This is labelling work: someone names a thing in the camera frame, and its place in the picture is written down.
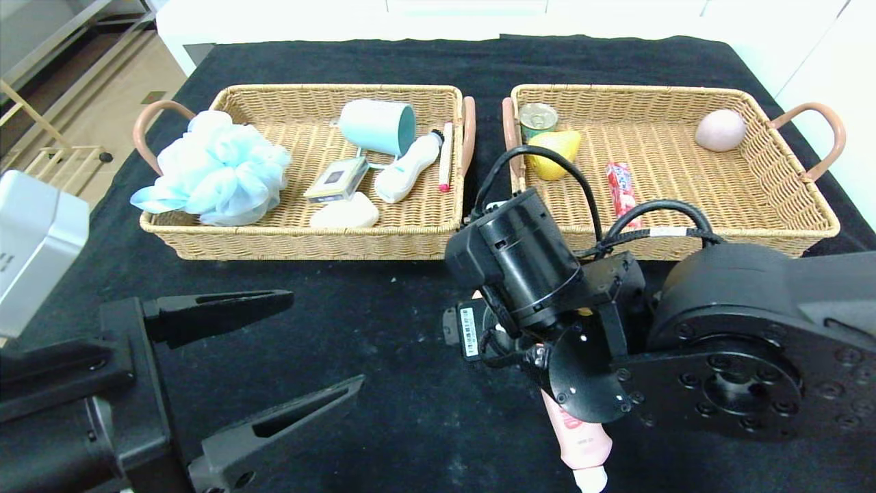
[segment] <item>yellow pear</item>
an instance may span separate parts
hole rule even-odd
[[[574,163],[575,156],[578,154],[578,147],[581,145],[581,134],[574,130],[544,132],[533,136],[527,144],[547,147],[568,159],[569,162]],[[542,180],[559,180],[566,174],[565,169],[548,158],[529,154],[526,157],[526,162]]]

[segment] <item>tube cap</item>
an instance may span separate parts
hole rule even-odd
[[[608,484],[608,475],[603,466],[575,469],[572,474],[575,475],[575,483],[581,489],[581,493],[599,493]]]

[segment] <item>pen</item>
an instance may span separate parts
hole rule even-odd
[[[438,166],[438,189],[450,191],[450,155],[453,149],[453,124],[444,124],[444,145],[441,147],[441,162]]]

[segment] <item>wicker basket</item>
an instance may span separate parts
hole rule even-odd
[[[302,194],[332,161],[354,157],[357,149],[334,123],[350,100],[371,98],[410,103],[417,116],[417,134],[453,122],[451,193],[438,190],[438,166],[427,168],[408,197],[386,204],[374,193],[374,172],[359,190],[380,211],[370,228],[313,229],[310,216],[321,206]],[[189,260],[425,260],[441,259],[450,236],[463,217],[463,177],[474,145],[474,100],[464,101],[459,89],[425,85],[239,85],[224,89],[210,106],[228,112],[235,123],[255,126],[274,144],[292,153],[286,171],[288,186],[280,205],[257,223],[239,227],[201,225],[183,212],[140,217],[183,259]],[[145,146],[144,129],[162,108],[193,116],[174,102],[147,107],[134,128],[138,151],[158,171],[154,154]],[[391,157],[368,153],[369,161],[387,164]]]
[[[844,145],[842,123],[821,104],[804,104],[770,121],[745,92],[649,86],[521,85],[503,102],[505,144],[519,144],[518,110],[546,103],[560,116],[557,130],[577,130],[582,144],[576,165],[588,176],[604,229],[614,222],[605,179],[610,161],[630,164],[640,203],[658,198],[689,202],[709,217],[729,241],[759,243],[799,256],[818,240],[836,236],[839,221],[814,180]],[[694,141],[696,127],[710,112],[731,109],[747,123],[738,148],[714,153]],[[801,111],[820,111],[835,132],[835,146],[808,173],[776,130]],[[570,176],[554,182],[512,161],[512,190],[534,186],[573,249],[593,246],[595,235],[583,193]],[[677,212],[656,211],[643,227],[689,225]],[[680,260],[700,247],[692,238],[642,239],[627,245],[638,258]]]

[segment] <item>plastic bottle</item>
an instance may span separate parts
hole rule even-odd
[[[582,493],[599,493],[608,483],[603,464],[611,452],[611,438],[599,423],[572,418],[544,390],[550,424],[560,442],[560,458],[572,469]]]
[[[437,130],[415,140],[404,156],[374,179],[374,191],[389,204],[405,198],[420,173],[438,157],[443,142],[444,136]]]

